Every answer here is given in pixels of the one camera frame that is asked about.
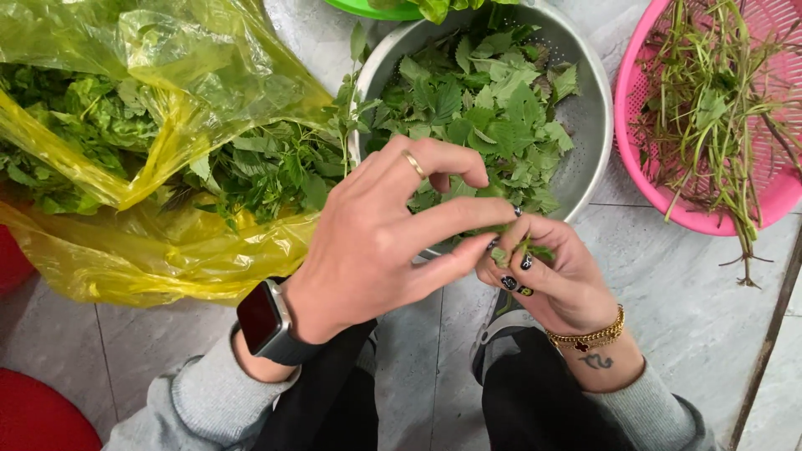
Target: gold chain bracelet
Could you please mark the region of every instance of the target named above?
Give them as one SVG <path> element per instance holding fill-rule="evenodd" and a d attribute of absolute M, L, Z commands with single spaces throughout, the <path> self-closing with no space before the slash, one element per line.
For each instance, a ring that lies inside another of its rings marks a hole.
<path fill-rule="evenodd" d="M 608 327 L 588 335 L 557 335 L 546 331 L 549 342 L 554 347 L 572 348 L 579 352 L 587 352 L 596 347 L 615 343 L 624 331 L 624 307 L 618 304 L 618 317 Z"/>

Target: wrist tattoo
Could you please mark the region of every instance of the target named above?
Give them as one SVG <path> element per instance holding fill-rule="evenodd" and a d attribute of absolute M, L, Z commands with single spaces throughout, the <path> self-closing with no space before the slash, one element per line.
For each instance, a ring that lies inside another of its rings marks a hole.
<path fill-rule="evenodd" d="M 613 366 L 613 359 L 607 357 L 605 360 L 602 360 L 602 356 L 599 354 L 591 354 L 586 357 L 580 357 L 577 360 L 584 360 L 585 364 L 589 367 L 593 368 L 594 370 L 600 370 L 610 368 Z"/>

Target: gray sleeve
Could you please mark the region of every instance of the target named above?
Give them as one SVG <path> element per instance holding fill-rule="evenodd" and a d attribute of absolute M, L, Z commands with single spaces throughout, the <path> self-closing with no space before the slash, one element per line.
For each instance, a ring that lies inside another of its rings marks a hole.
<path fill-rule="evenodd" d="M 614 393 L 585 393 L 618 423 L 638 450 L 722 449 L 693 404 L 672 395 L 648 362 L 629 387 Z"/>
<path fill-rule="evenodd" d="M 115 426 L 103 449 L 243 449 L 264 424 L 267 408 L 300 373 L 299 367 L 280 384 L 251 379 L 237 363 L 228 333 L 206 356 L 155 378 L 147 405 Z"/>

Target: gold ring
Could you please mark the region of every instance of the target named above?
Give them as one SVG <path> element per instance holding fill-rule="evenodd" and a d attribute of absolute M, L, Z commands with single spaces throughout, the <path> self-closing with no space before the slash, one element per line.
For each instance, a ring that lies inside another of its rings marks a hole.
<path fill-rule="evenodd" d="M 409 151 L 406 149 L 401 151 L 401 155 L 404 155 L 407 158 L 407 160 L 409 160 L 409 164 L 412 165 L 413 168 L 415 168 L 415 172 L 417 172 L 418 175 L 420 176 L 420 180 L 421 181 L 426 180 L 426 173 L 423 171 L 423 169 L 420 168 L 420 165 L 418 164 L 418 161 L 415 159 L 415 157 L 412 156 L 412 154 L 409 153 Z"/>

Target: pink colander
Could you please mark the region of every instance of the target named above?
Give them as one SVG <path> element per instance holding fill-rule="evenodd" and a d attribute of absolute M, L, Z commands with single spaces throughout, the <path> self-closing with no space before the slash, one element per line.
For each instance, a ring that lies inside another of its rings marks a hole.
<path fill-rule="evenodd" d="M 769 34 L 784 35 L 791 30 L 794 22 L 802 18 L 802 0 L 741 0 L 742 15 L 752 36 L 765 39 Z M 640 142 L 635 127 L 641 108 L 648 92 L 648 80 L 642 73 L 644 59 L 654 56 L 654 50 L 646 47 L 644 42 L 653 29 L 665 30 L 668 25 L 660 21 L 662 12 L 670 7 L 672 0 L 653 0 L 646 8 L 638 27 L 626 48 L 624 59 L 618 72 L 616 82 L 614 111 L 615 136 L 618 151 L 624 161 L 626 170 L 641 190 L 646 199 L 660 212 L 668 210 L 674 194 L 665 187 L 655 188 L 649 178 L 641 170 Z M 802 26 L 797 27 L 789 36 L 788 43 L 802 45 Z M 802 86 L 802 57 L 791 52 L 783 52 L 770 59 L 767 64 L 772 72 L 792 86 Z M 777 92 L 779 97 L 787 100 L 787 93 Z M 788 123 L 790 129 L 802 129 L 802 112 L 799 109 L 779 112 L 777 119 Z M 763 227 L 768 227 L 791 211 L 802 198 L 800 174 L 791 165 L 783 150 L 775 151 L 772 157 L 772 137 L 762 121 L 755 121 L 752 133 L 752 147 L 755 153 L 755 170 L 753 172 L 755 189 L 763 211 Z M 690 230 L 708 235 L 735 235 L 732 220 L 725 215 L 722 220 L 718 214 L 690 211 L 691 205 L 681 197 L 671 210 L 670 219 Z"/>

